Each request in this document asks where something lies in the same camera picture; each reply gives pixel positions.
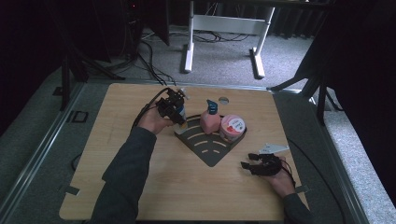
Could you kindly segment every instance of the round plastic container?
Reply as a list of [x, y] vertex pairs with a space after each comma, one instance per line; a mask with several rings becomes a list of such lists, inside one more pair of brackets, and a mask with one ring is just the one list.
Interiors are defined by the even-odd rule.
[[232, 143], [244, 133], [245, 129], [243, 119], [237, 115], [227, 115], [221, 119], [219, 134], [224, 141]]

